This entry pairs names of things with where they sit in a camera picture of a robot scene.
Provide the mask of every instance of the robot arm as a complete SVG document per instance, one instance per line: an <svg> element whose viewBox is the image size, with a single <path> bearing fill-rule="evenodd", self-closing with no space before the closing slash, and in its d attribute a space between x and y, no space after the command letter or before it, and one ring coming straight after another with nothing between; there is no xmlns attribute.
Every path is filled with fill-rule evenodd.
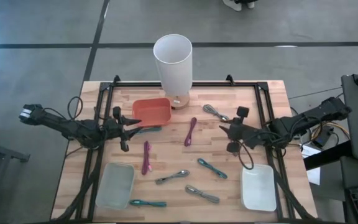
<svg viewBox="0 0 358 224"><path fill-rule="evenodd" d="M76 139L82 146L88 149L96 149L105 140L120 137L121 149L127 152L129 147L126 141L130 140L142 128L125 131L124 125L132 125L141 121L125 118L121 115L120 107L113 108L113 116L115 119L108 118L100 126L97 121L92 119L81 121L69 120L46 112L41 105L24 105L19 119L25 124L44 125L59 131L63 137L68 140Z"/></svg>
<svg viewBox="0 0 358 224"><path fill-rule="evenodd" d="M228 138L233 141L243 140L246 146L254 148L257 145L275 144L277 147L285 147L296 134L304 134L306 130L323 121L342 120L351 112L341 99L330 97L319 106L300 113L293 117L276 118L268 122L262 129L257 129L242 123L248 114L248 108L239 107L237 115L229 121L230 127L220 128L226 132Z"/></svg>

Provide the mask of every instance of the white plastic container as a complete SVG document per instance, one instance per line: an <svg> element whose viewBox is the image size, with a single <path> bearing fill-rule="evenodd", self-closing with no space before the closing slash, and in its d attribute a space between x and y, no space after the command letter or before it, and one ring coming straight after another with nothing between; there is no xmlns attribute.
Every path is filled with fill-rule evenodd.
<svg viewBox="0 0 358 224"><path fill-rule="evenodd" d="M165 35L153 48L161 85L168 96L183 96L193 83L193 46L179 34Z"/></svg>
<svg viewBox="0 0 358 224"><path fill-rule="evenodd" d="M251 210L276 210L274 173L270 166L255 164L252 170L242 168L241 203Z"/></svg>
<svg viewBox="0 0 358 224"><path fill-rule="evenodd" d="M104 168L96 205L115 210L125 209L131 198L135 179L132 165L111 162Z"/></svg>

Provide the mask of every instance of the white paper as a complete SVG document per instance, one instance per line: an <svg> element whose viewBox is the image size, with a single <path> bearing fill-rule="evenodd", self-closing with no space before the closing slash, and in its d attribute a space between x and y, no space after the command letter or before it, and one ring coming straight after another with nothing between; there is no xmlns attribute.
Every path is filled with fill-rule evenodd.
<svg viewBox="0 0 358 224"><path fill-rule="evenodd" d="M319 153L320 151L310 146L303 146L302 156L306 158L308 156ZM320 185L320 167L312 170L308 170L308 179L312 184Z"/></svg>

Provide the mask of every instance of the black floor stripe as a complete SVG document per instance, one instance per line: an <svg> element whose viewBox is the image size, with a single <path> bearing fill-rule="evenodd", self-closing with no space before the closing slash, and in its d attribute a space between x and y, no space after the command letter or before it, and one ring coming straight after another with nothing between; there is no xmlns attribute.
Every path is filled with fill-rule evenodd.
<svg viewBox="0 0 358 224"><path fill-rule="evenodd" d="M194 48L205 47L358 47L358 42L193 42ZM154 43L99 44L99 49L151 49Z"/></svg>
<svg viewBox="0 0 358 224"><path fill-rule="evenodd" d="M0 49L87 49L92 44L0 44Z"/></svg>
<svg viewBox="0 0 358 224"><path fill-rule="evenodd" d="M108 9L109 3L110 3L110 0L103 1L103 6L102 6L102 10L100 12L98 26L96 28L96 33L94 34L91 53L89 53L88 63L86 63L83 81L89 81L91 78L94 59L96 57L96 51L98 50L98 44L100 41L100 37L102 35L103 24L104 24L105 16L107 14L107 9Z"/></svg>
<svg viewBox="0 0 358 224"><path fill-rule="evenodd" d="M151 49L154 43L99 44L101 29L95 34L95 44L0 44L0 49ZM194 48L206 47L358 47L358 42L193 42Z"/></svg>

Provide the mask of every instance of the clear plastic container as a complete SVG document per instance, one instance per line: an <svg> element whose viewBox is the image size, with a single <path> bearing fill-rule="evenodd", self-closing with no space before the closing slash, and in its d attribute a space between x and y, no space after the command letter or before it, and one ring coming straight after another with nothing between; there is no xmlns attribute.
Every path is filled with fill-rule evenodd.
<svg viewBox="0 0 358 224"><path fill-rule="evenodd" d="M255 164L252 170L242 168L241 203L251 210L276 210L274 173L270 166Z"/></svg>
<svg viewBox="0 0 358 224"><path fill-rule="evenodd" d="M125 209L134 186L135 169L132 165L108 163L100 182L96 205L115 210Z"/></svg>

